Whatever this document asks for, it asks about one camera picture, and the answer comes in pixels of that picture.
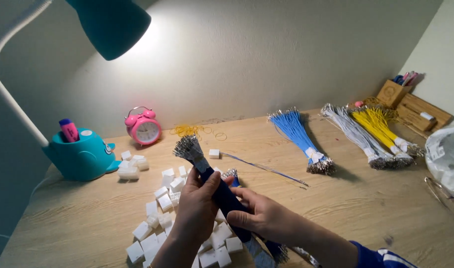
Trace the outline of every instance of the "teal lamp shade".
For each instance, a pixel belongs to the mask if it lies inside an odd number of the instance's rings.
[[[131,0],[66,1],[78,13],[90,42],[107,61],[131,49],[151,23],[151,16]]]

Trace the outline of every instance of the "plastic bag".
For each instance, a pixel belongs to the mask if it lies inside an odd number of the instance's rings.
[[[435,180],[454,197],[454,127],[439,129],[427,139],[426,163]]]

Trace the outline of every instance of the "navy blue cloth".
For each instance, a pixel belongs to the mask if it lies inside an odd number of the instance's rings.
[[[356,241],[350,242],[357,247],[357,268],[417,268],[385,248],[373,251]]]

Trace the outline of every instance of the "wooden desk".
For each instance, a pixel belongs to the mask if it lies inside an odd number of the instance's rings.
[[[423,159],[401,171],[371,169],[361,149],[318,112],[309,111],[307,131],[320,151],[335,161],[334,177],[306,173],[306,157],[265,117],[210,125],[228,138],[220,142],[202,133],[201,146],[204,151],[218,148],[306,181],[311,187],[302,190],[228,157],[209,160],[222,170],[236,167],[244,186],[346,239],[373,249],[388,247],[385,240],[389,240],[390,250],[419,267],[454,267],[454,216],[429,192],[424,176],[430,174]],[[410,130],[399,129],[409,141],[424,143]],[[145,203],[155,199],[161,171],[188,167],[172,155],[179,137],[164,131],[162,139],[140,150],[127,136],[105,140],[116,143],[118,158],[125,150],[147,157],[151,168],[141,173],[138,182],[119,183],[114,173],[88,183],[59,182],[39,189],[0,257],[0,268],[128,266],[125,248],[133,242],[131,232],[146,219]],[[290,258],[282,267],[309,266],[293,252]],[[248,253],[238,253],[232,261],[232,267],[253,267]]]

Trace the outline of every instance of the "purple marker cap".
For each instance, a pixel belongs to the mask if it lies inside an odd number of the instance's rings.
[[[60,124],[60,126],[62,126],[62,125],[68,125],[68,124],[70,124],[71,122],[72,122],[72,121],[71,121],[70,119],[68,119],[68,118],[65,118],[65,119],[62,119],[62,120],[58,121],[58,123]]]

